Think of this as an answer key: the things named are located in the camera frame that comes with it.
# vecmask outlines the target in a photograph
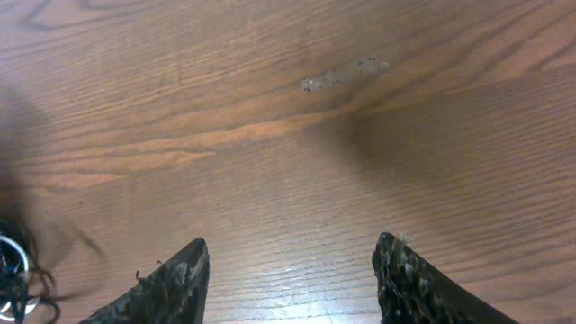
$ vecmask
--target brown wood tabletop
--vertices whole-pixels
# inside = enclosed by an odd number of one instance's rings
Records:
[[[196,237],[207,323],[378,323],[383,231],[571,323],[574,125],[572,0],[0,0],[0,155],[62,323]]]

